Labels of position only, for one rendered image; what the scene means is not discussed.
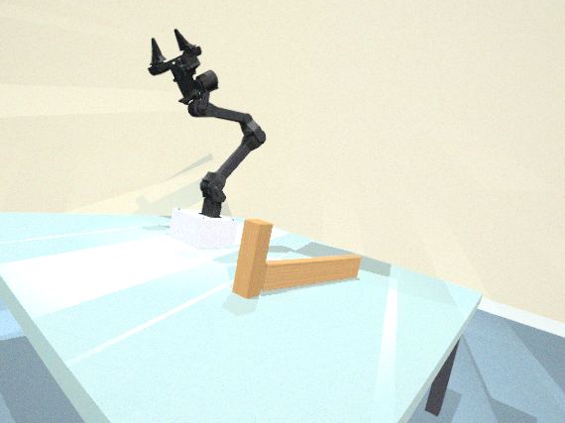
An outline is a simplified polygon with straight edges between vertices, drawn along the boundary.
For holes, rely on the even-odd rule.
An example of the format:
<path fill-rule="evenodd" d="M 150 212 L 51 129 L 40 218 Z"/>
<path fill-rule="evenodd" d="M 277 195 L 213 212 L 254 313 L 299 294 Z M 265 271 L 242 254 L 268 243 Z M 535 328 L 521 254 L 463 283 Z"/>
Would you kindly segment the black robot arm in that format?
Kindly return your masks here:
<path fill-rule="evenodd" d="M 194 55 L 191 58 L 185 59 L 182 64 L 179 64 L 177 70 L 185 77 L 190 73 L 195 74 L 195 69 L 200 65 L 199 58 L 197 55 Z M 248 112 L 240 113 L 223 109 L 209 102 L 210 92 L 219 88 L 218 77 L 213 70 L 201 73 L 195 77 L 195 80 L 192 79 L 178 87 L 182 98 L 177 101 L 188 105 L 187 111 L 191 117 L 239 122 L 241 131 L 244 134 L 240 146 L 233 154 L 215 172 L 208 171 L 199 183 L 202 197 L 205 198 L 203 198 L 201 213 L 197 214 L 209 218 L 222 218 L 220 217 L 221 204 L 226 199 L 222 189 L 225 186 L 226 179 L 249 152 L 255 150 L 266 141 L 266 134 Z M 189 102 L 190 100 L 192 101 Z"/>

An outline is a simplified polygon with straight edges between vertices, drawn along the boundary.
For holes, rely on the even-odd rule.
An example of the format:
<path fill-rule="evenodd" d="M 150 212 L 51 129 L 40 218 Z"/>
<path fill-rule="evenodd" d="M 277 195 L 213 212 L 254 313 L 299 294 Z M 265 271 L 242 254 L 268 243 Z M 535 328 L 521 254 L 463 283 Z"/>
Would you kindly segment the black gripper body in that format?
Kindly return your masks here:
<path fill-rule="evenodd" d="M 177 56 L 167 62 L 162 61 L 160 63 L 152 64 L 152 66 L 148 67 L 148 71 L 152 76 L 157 76 L 171 70 L 174 77 L 173 82 L 176 82 L 177 85 L 185 84 L 186 82 L 193 79 L 192 76 L 194 74 L 190 73 L 189 75 L 183 77 L 178 72 L 177 68 L 179 67 L 179 64 L 182 64 L 185 59 L 191 58 L 194 55 L 197 55 L 197 57 L 202 55 L 201 46 L 185 50 L 184 52 L 182 52 L 182 55 Z M 173 62 L 174 64 L 172 64 Z"/>

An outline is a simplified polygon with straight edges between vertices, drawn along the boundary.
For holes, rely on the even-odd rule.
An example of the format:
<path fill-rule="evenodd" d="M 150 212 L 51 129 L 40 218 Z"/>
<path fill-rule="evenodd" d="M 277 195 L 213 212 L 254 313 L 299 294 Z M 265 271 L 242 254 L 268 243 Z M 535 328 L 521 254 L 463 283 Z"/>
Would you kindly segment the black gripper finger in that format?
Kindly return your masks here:
<path fill-rule="evenodd" d="M 160 63 L 165 60 L 167 60 L 167 58 L 161 53 L 157 40 L 152 38 L 152 58 L 150 65 Z"/>
<path fill-rule="evenodd" d="M 185 51 L 188 49 L 192 49 L 194 47 L 196 47 L 196 45 L 193 45 L 191 43 L 189 43 L 181 34 L 181 32 L 177 29 L 174 30 L 176 39 L 177 39 L 177 45 L 179 48 L 179 51 Z"/>

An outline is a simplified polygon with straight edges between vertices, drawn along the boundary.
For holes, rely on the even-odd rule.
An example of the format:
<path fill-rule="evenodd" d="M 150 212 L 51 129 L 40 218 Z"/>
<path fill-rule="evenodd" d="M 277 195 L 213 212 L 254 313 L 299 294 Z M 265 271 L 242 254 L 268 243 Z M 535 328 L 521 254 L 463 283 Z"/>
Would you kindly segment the light wooden board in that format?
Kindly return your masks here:
<path fill-rule="evenodd" d="M 264 291 L 355 277 L 360 261 L 359 256 L 266 261 L 261 289 Z"/>

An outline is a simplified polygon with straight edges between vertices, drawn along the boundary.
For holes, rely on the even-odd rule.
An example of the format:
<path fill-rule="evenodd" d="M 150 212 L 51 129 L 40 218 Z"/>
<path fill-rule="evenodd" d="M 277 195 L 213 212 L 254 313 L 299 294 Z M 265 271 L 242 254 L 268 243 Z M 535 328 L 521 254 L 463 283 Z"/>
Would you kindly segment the wooden post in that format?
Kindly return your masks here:
<path fill-rule="evenodd" d="M 273 224 L 245 219 L 232 292 L 243 298 L 260 295 Z"/>

